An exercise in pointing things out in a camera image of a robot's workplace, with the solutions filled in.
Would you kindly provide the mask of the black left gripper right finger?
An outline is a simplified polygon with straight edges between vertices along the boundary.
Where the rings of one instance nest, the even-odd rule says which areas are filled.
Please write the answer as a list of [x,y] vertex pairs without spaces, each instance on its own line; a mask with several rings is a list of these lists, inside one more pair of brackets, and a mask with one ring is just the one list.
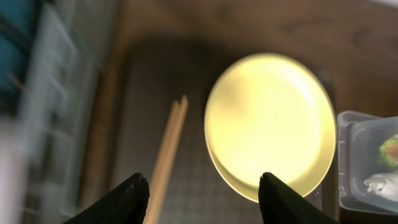
[[270,172],[260,178],[258,198],[265,224],[338,224]]

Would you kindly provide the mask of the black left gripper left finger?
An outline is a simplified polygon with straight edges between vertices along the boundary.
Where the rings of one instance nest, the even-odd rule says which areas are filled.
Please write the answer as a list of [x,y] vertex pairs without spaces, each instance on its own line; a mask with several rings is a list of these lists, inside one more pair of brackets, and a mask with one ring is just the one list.
[[65,224],[143,224],[149,197],[147,179],[136,172]]

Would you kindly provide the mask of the wooden chopstick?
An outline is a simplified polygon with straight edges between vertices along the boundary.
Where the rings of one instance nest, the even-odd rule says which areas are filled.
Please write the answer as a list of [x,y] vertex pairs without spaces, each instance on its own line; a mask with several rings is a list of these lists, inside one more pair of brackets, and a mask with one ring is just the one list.
[[158,214],[157,204],[159,201],[159,197],[162,195],[161,191],[163,186],[162,178],[164,176],[164,167],[166,166],[170,136],[174,128],[175,120],[177,119],[178,109],[179,102],[177,100],[173,100],[169,118],[167,120],[167,125],[165,127],[162,137],[162,142],[159,147],[154,171],[152,173],[152,179],[150,181],[150,197],[146,210],[144,224],[155,223],[154,218]]
[[182,128],[185,123],[185,118],[186,118],[187,111],[188,111],[188,98],[186,95],[183,95],[181,97],[181,100],[178,102],[179,102],[178,115],[177,115],[177,119],[175,120],[174,128],[173,128],[171,136],[170,136],[166,166],[164,167],[164,176],[162,178],[162,183],[163,183],[162,191],[161,191],[162,195],[159,197],[159,201],[157,204],[158,214],[154,218],[155,223],[159,222],[159,217],[160,217],[162,206],[164,203],[165,194],[167,191],[167,187],[169,185],[171,171],[174,166],[175,155],[177,153],[178,144],[180,142]]

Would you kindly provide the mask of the yellow plate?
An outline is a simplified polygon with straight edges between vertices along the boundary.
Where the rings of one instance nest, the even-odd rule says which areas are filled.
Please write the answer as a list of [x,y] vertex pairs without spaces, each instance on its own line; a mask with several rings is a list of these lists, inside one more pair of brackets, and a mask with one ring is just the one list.
[[204,132],[220,176],[253,202],[265,172],[306,197],[325,178],[336,147],[328,93],[306,66],[281,54],[248,55],[219,76]]

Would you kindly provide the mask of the white napkin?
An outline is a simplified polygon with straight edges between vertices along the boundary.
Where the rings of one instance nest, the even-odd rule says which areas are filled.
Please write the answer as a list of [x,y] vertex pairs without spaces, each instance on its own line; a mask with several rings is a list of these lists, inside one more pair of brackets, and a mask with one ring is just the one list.
[[397,202],[397,173],[374,174],[364,181],[367,192]]

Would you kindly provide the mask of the yellow green snack wrapper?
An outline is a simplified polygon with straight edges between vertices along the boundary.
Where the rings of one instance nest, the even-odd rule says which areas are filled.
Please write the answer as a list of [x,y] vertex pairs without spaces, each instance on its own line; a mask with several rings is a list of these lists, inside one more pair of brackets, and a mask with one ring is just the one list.
[[379,147],[379,162],[389,167],[397,166],[397,135],[387,139]]

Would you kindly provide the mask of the light blue bowl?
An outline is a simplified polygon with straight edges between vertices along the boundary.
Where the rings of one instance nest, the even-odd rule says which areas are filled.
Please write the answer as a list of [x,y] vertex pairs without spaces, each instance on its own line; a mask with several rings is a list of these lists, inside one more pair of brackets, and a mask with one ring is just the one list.
[[1,0],[1,90],[13,93],[11,77],[24,79],[39,11],[35,0]]

